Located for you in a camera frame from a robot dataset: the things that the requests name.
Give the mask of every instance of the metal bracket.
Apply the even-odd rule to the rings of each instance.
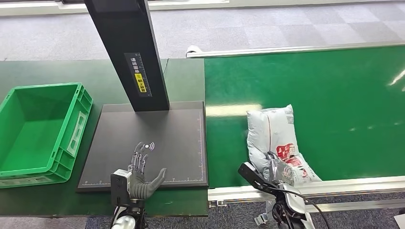
[[[228,206],[228,205],[224,204],[223,200],[210,201],[210,204],[208,205],[209,208],[212,208],[212,207],[226,207],[226,206]]]

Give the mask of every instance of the yellow warning label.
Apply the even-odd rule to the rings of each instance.
[[[140,73],[135,73],[135,80],[138,83],[138,87],[139,87],[139,91],[142,93],[146,92],[146,88],[145,88],[145,84],[143,83],[143,78],[142,78],[142,74]]]

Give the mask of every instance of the gray carpet tile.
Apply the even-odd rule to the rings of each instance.
[[[347,195],[338,197],[320,197],[311,198],[316,204],[329,204],[329,203],[347,203],[359,201],[372,201],[383,199],[405,199],[405,192],[394,193],[374,193],[374,194],[360,194],[360,195]]]
[[[60,219],[13,217],[2,218],[0,229],[84,229],[86,222],[85,217]]]
[[[405,2],[151,12],[161,58],[405,39]],[[88,14],[1,17],[0,60],[108,59]]]
[[[227,207],[210,208],[208,217],[167,217],[147,218],[151,229],[277,229],[271,219],[265,225],[257,226],[254,217],[263,213],[264,202],[229,204]],[[394,209],[369,209],[325,212],[331,229],[397,229]],[[311,213],[315,228],[325,229],[326,224],[320,213]],[[107,229],[110,218],[89,218],[85,229]]]

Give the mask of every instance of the wireless symbol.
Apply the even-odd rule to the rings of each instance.
[[[152,151],[155,148],[155,143],[151,142],[147,145],[145,145],[145,148],[149,149],[150,151]]]

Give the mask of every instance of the black mat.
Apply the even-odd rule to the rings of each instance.
[[[147,181],[167,168],[161,187],[208,186],[204,117],[203,102],[136,113],[130,104],[104,105],[77,191],[109,191],[111,173],[128,168],[141,141],[153,149],[145,150]]]

